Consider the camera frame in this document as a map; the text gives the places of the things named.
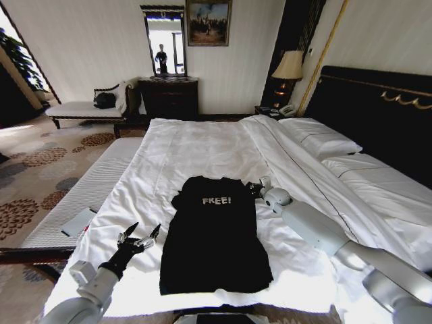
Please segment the framed painting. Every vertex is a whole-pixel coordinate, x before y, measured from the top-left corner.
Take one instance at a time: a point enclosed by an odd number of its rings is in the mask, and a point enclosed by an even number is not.
[[[228,46],[232,0],[187,0],[189,46]]]

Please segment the white pillow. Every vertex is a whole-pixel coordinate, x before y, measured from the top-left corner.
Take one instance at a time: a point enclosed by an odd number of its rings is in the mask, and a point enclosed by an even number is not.
[[[384,217],[432,225],[432,190],[367,154],[322,161],[333,174]]]
[[[361,146],[346,136],[312,118],[287,118],[279,122],[318,160],[340,157],[362,150]]]
[[[128,83],[122,81],[122,82],[120,82],[120,84],[117,88],[117,96],[115,97],[115,108],[120,113],[124,113],[126,108],[128,107],[126,105],[126,87],[127,86],[128,86]]]

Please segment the wall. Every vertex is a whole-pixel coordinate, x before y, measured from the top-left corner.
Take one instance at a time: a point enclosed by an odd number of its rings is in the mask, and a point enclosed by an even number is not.
[[[304,77],[291,98],[295,105],[302,100],[342,3],[327,0],[323,8],[310,44],[314,54],[306,57]],[[322,66],[432,75],[431,32],[430,0],[349,0]]]
[[[285,0],[234,0],[228,47],[187,47],[200,78],[201,113],[252,113],[265,78]],[[140,4],[184,0],[3,0],[63,102],[88,101],[94,88],[151,76]]]

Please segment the black headboard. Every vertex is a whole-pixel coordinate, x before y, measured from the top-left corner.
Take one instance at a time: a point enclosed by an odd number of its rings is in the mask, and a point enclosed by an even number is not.
[[[432,76],[325,66],[305,117],[432,188]]]

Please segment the mirror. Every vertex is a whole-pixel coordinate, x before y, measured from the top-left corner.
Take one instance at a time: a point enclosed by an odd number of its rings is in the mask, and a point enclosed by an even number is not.
[[[184,6],[142,5],[155,76],[187,76]]]

